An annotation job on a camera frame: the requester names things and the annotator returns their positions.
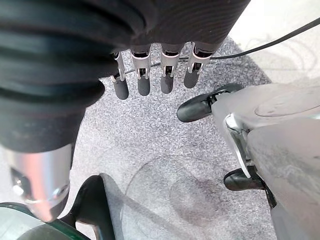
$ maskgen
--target silver metal cylinder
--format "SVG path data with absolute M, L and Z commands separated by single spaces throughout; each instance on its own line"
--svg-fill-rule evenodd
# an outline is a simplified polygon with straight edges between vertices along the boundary
M 2 153 L 11 168 L 13 191 L 37 218 L 44 222 L 55 220 L 69 195 L 72 145 L 38 153 L 3 147 Z

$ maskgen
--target wire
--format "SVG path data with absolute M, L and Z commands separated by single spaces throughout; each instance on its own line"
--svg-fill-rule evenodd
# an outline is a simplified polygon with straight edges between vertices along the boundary
M 293 38 L 294 36 L 297 36 L 309 29 L 312 29 L 314 28 L 315 26 L 318 26 L 320 24 L 320 17 L 317 18 L 316 20 L 313 20 L 311 22 L 309 22 L 308 24 L 288 33 L 287 35 L 284 35 L 283 37 L 280 37 L 274 41 L 271 41 L 267 44 L 264 44 L 264 45 L 261 45 L 261 46 L 258 46 L 258 47 L 255 47 L 253 49 L 250 49 L 250 50 L 247 50 L 247 51 L 243 51 L 243 52 L 240 52 L 240 53 L 237 53 L 237 54 L 233 54 L 233 55 L 227 55 L 227 56 L 212 56 L 210 57 L 210 60 L 222 60 L 222 59 L 233 59 L 233 58 L 237 58 L 237 57 L 241 57 L 241 56 L 244 56 L 244 55 L 247 55 L 247 54 L 251 54 L 251 53 L 254 53 L 254 52 L 257 52 L 259 50 L 262 50 L 262 49 L 266 49 L 266 48 L 269 48 L 271 46 L 274 46 L 276 44 L 279 44 L 279 43 L 282 43 L 283 41 L 286 41 L 290 38 Z M 189 58 L 187 56 L 184 56 L 184 57 L 180 57 L 179 58 L 179 61 L 185 61 L 185 60 L 188 60 Z M 161 63 L 160 62 L 157 62 L 155 64 L 152 64 L 151 67 L 155 67 L 155 66 L 159 66 Z M 128 73 L 132 73 L 134 72 L 135 70 L 134 69 L 131 69 L 129 71 L 126 71 L 124 74 L 128 74 Z

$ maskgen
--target gray carpet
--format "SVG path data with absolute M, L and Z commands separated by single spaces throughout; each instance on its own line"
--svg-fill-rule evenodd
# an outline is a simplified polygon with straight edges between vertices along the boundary
M 190 44 L 182 51 L 186 56 Z M 240 49 L 227 39 L 216 55 Z M 129 53 L 126 69 L 133 67 Z M 151 61 L 160 59 L 152 47 Z M 80 128 L 71 171 L 67 212 L 86 178 L 105 173 L 117 239 L 272 240 L 276 239 L 263 191 L 232 192 L 223 177 L 239 168 L 212 116 L 193 123 L 176 117 L 186 100 L 227 83 L 268 83 L 247 57 L 213 61 L 193 89 L 186 89 L 181 62 L 171 94 L 160 91 L 161 71 L 151 71 L 151 93 L 140 96 L 134 73 L 127 75 L 129 98 L 116 98 L 109 78 Z M 1 201 L 8 201 L 0 194 Z

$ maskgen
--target black rubber pad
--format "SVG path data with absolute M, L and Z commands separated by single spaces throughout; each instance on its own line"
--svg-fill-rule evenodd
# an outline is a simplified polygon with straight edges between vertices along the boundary
M 121 100 L 126 100 L 129 96 L 129 89 L 127 85 L 127 80 L 124 81 L 117 80 L 113 83 L 114 91 L 116 96 Z
M 174 78 L 170 77 L 170 75 L 161 76 L 161 92 L 164 94 L 171 93 L 173 87 L 174 87 Z
M 188 70 L 185 71 L 184 75 L 184 85 L 188 89 L 192 89 L 198 82 L 199 74 L 198 71 L 195 70 L 192 73 L 189 73 Z
M 145 76 L 142 76 L 141 79 L 138 79 L 138 91 L 142 96 L 150 93 L 150 78 L 146 79 Z

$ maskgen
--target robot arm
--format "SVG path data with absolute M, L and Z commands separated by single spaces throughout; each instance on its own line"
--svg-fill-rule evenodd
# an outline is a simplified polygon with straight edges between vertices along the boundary
M 138 90 L 145 96 L 150 92 L 150 46 L 160 43 L 159 81 L 168 94 L 181 48 L 193 42 L 184 79 L 192 88 L 248 3 L 1 1 L 0 143 L 15 193 L 38 218 L 53 221 L 68 199 L 86 108 L 104 93 L 98 79 L 113 76 L 116 95 L 128 97 L 118 52 L 130 48 Z

